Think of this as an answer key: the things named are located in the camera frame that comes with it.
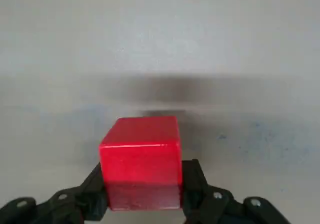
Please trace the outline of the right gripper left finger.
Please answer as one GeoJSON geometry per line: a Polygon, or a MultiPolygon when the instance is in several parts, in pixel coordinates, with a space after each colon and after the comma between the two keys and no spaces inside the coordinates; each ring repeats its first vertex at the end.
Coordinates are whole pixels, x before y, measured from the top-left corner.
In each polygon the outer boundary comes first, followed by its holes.
{"type": "Polygon", "coordinates": [[[108,209],[101,165],[98,164],[79,186],[59,190],[42,203],[24,196],[9,201],[0,209],[1,223],[100,221],[108,209]]]}

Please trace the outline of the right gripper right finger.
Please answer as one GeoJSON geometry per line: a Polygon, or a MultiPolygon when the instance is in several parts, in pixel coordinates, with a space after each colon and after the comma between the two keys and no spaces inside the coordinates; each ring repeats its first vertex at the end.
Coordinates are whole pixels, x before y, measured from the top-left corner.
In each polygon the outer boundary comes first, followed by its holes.
{"type": "Polygon", "coordinates": [[[182,161],[185,223],[290,224],[268,200],[250,196],[238,202],[223,188],[209,185],[197,159],[182,161]]]}

